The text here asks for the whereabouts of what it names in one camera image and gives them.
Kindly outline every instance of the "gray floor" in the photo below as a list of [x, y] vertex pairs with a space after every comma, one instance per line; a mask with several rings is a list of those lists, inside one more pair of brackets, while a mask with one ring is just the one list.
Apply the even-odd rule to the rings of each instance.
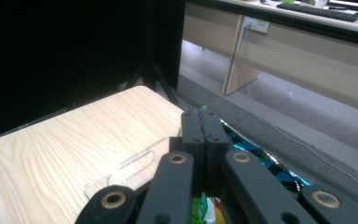
[[177, 92], [183, 108], [207, 105], [309, 182], [358, 202], [358, 110], [266, 73], [223, 95], [227, 62], [183, 42]]

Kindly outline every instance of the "black keyboard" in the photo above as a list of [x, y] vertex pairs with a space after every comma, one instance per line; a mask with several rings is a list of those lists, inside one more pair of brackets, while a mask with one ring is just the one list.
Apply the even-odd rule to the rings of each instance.
[[358, 15], [353, 15], [350, 13], [326, 10], [317, 7], [301, 6], [299, 4], [280, 3], [279, 5], [277, 5], [277, 7], [297, 12], [303, 12], [311, 15], [337, 19], [341, 21], [356, 21], [358, 18]]

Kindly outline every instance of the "desk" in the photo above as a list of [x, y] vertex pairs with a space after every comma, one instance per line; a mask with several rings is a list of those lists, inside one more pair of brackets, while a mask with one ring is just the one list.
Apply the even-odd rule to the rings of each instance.
[[[317, 17], [269, 3], [187, 0], [184, 39], [229, 58], [222, 93], [246, 84], [246, 63], [253, 69], [248, 79], [265, 71], [358, 108], [358, 21]], [[249, 32], [246, 60], [244, 16], [270, 21], [267, 34]]]
[[0, 223], [75, 222], [87, 203], [84, 186], [177, 135], [181, 113], [135, 87], [0, 137]]

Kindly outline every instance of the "light wood tabletop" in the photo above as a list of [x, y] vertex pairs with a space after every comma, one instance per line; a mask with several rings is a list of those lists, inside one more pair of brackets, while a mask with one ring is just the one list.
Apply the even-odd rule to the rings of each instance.
[[135, 87], [0, 137], [0, 223], [75, 222], [85, 185], [177, 135], [181, 113]]

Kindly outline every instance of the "power cord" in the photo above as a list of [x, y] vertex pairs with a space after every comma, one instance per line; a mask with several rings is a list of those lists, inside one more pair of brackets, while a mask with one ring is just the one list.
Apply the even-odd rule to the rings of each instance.
[[[246, 43], [248, 42], [248, 33], [249, 33], [249, 29], [250, 27], [254, 25], [252, 21], [248, 21], [246, 23], [246, 29], [245, 29], [245, 36], [244, 36], [244, 45], [246, 46]], [[358, 180], [351, 174], [349, 174], [348, 172], [342, 170], [341, 168], [337, 167], [336, 165], [330, 163], [329, 161], [327, 161], [326, 159], [322, 158], [317, 152], [315, 152], [311, 147], [297, 141], [296, 139], [290, 137], [289, 135], [287, 135], [286, 133], [282, 132], [278, 127], [276, 127], [275, 125], [273, 125], [272, 123], [264, 120], [264, 119], [261, 119], [256, 111], [255, 111], [255, 99], [252, 95], [252, 91], [251, 91], [251, 87], [249, 85], [249, 79], [248, 79], [248, 76], [247, 76], [247, 73], [246, 73], [246, 47], [245, 47], [245, 51], [244, 51], [244, 63], [243, 63], [243, 66], [244, 66], [244, 74], [245, 74], [245, 82], [246, 82], [246, 89], [249, 93], [249, 97], [251, 98], [251, 105], [252, 105], [252, 110], [253, 110], [253, 114], [255, 115], [255, 117], [260, 120], [261, 122], [267, 124], [269, 127], [273, 128], [274, 130], [276, 130], [278, 133], [280, 133], [281, 135], [283, 135], [284, 137], [286, 137], [287, 139], [301, 145], [302, 147], [305, 147], [308, 151], [310, 151], [313, 155], [315, 155], [317, 158], [319, 158], [321, 161], [323, 161], [324, 163], [326, 163], [327, 165], [335, 168], [336, 170], [340, 171], [342, 174], [346, 175], [347, 177], [349, 177], [350, 179], [352, 179], [357, 185], [358, 185]]]

